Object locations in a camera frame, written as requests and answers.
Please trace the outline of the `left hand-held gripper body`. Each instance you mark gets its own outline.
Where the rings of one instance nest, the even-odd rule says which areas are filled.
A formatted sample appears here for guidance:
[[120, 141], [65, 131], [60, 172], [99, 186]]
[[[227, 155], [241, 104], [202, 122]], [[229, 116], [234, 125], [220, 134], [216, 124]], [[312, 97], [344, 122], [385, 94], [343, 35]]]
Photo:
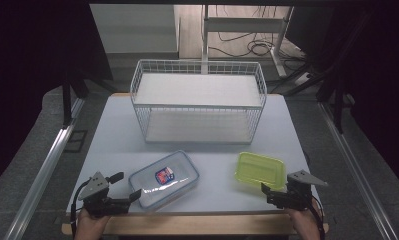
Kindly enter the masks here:
[[126, 199], [112, 199], [108, 196], [110, 183], [103, 174], [97, 171], [87, 182], [78, 196], [83, 207], [94, 217], [126, 214], [131, 202]]

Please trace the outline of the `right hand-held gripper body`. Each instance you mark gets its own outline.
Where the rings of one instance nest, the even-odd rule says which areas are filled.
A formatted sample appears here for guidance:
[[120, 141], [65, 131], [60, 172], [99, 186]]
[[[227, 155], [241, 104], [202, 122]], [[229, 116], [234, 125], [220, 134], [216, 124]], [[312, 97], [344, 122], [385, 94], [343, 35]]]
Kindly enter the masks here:
[[275, 206], [279, 209], [304, 211], [312, 206], [312, 185], [327, 187], [328, 183], [305, 170], [300, 170], [287, 175], [286, 192], [271, 191], [270, 195], [277, 197]]

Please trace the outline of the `food container with green lid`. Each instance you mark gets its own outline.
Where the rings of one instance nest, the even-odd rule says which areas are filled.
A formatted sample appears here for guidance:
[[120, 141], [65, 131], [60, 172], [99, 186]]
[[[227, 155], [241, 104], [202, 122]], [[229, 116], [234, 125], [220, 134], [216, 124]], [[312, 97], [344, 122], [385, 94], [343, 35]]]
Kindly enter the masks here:
[[260, 187], [265, 184], [273, 190], [281, 191], [286, 184], [286, 168], [283, 161], [251, 152], [238, 155], [235, 179]]

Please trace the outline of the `clear food container blue-rimmed lid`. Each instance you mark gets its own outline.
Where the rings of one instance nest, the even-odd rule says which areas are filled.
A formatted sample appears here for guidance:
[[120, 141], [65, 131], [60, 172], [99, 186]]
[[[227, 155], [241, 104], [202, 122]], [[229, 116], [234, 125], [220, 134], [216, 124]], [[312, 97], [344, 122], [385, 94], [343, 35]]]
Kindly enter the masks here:
[[128, 178], [133, 190], [141, 190], [138, 199], [142, 209], [157, 210], [189, 191], [200, 174], [191, 158], [182, 150], [134, 172]]

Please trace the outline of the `white wire two-tier rack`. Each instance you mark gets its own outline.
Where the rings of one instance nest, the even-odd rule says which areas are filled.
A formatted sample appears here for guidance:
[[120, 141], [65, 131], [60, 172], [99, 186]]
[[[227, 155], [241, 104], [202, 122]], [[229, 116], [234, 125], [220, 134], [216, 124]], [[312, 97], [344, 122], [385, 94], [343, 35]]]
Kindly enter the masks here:
[[257, 62], [143, 59], [130, 93], [147, 142], [249, 144], [267, 87]]

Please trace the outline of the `person's left hand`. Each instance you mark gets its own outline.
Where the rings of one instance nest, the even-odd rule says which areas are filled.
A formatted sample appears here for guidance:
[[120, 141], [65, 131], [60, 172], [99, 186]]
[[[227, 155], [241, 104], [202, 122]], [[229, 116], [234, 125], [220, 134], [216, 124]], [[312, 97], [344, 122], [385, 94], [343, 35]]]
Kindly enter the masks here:
[[110, 216], [93, 218], [86, 209], [82, 209], [74, 240], [100, 240], [109, 220]]

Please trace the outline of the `person's right hand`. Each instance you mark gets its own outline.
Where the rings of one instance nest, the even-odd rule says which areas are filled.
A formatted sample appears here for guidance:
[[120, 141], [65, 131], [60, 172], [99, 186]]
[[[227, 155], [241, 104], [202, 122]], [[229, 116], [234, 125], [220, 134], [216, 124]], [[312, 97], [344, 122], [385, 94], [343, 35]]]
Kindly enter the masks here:
[[285, 209], [293, 224], [293, 228], [301, 240], [321, 240], [318, 221], [321, 219], [322, 214], [315, 199], [312, 200], [312, 206], [318, 214], [318, 218], [315, 218], [311, 210], [297, 211], [295, 209]]

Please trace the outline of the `black stand leg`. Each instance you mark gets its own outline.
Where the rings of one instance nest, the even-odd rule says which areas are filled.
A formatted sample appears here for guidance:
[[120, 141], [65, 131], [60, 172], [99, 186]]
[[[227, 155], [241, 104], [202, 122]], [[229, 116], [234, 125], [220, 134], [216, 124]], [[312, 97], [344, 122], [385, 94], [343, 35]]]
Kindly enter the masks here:
[[88, 95], [88, 89], [81, 73], [75, 70], [66, 71], [62, 82], [63, 97], [63, 128], [66, 129], [72, 121], [71, 91], [78, 98], [84, 99]]
[[343, 96], [345, 84], [339, 76], [328, 77], [316, 94], [319, 102], [328, 101], [331, 96], [334, 96], [334, 112], [333, 123], [340, 134], [342, 129], [342, 110], [343, 110]]

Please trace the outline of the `dark curtain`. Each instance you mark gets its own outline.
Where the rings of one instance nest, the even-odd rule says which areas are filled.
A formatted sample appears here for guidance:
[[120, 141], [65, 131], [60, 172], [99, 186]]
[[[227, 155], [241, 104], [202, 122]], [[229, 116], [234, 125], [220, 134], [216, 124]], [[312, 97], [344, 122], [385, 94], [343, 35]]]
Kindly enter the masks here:
[[89, 0], [0, 0], [0, 176], [47, 92], [112, 78]]
[[[357, 124], [399, 178], [399, 0], [370, 0], [369, 10], [339, 73], [324, 81], [317, 98], [326, 100], [337, 88], [351, 95]], [[352, 7], [296, 7], [286, 38], [322, 72], [339, 59], [361, 13]]]

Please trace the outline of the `white cabinet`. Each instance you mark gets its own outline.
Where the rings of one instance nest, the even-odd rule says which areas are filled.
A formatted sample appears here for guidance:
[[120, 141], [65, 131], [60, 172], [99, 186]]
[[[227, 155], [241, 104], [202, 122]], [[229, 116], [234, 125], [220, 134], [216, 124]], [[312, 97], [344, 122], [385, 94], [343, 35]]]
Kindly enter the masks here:
[[179, 15], [174, 5], [91, 4], [107, 54], [179, 53]]

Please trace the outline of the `aluminium frame rail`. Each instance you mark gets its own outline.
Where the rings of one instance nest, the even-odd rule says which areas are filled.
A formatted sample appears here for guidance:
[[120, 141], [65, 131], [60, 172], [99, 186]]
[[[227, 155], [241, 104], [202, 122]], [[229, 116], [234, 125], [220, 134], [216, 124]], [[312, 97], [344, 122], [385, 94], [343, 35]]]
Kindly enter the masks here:
[[369, 181], [365, 177], [358, 161], [350, 148], [344, 135], [337, 129], [334, 123], [334, 118], [330, 112], [330, 109], [324, 104], [319, 103], [323, 118], [325, 119], [328, 128], [333, 135], [334, 141], [338, 146], [343, 159], [351, 172], [351, 175], [357, 185], [357, 188], [372, 216], [378, 231], [380, 232], [383, 240], [399, 240], [391, 220], [389, 219], [381, 201], [374, 193]]
[[36, 175], [24, 201], [17, 211], [13, 222], [4, 236], [4, 240], [21, 240], [35, 210], [45, 192], [45, 189], [52, 177], [58, 161], [65, 149], [65, 146], [72, 134], [78, 116], [83, 108], [85, 101], [77, 98], [70, 110], [70, 121], [67, 127], [61, 128]]

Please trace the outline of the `white metal desk frame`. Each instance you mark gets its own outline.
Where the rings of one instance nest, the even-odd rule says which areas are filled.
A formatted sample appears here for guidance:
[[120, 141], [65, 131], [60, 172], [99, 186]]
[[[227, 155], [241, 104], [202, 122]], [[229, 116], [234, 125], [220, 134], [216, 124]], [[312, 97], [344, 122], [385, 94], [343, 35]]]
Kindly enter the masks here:
[[286, 78], [287, 74], [280, 60], [279, 53], [284, 40], [293, 7], [287, 8], [282, 18], [266, 17], [215, 17], [209, 15], [209, 6], [202, 6], [202, 52], [201, 60], [207, 61], [209, 58], [208, 35], [210, 33], [252, 33], [252, 34], [276, 34], [276, 42], [269, 48], [271, 58], [275, 65], [278, 75]]

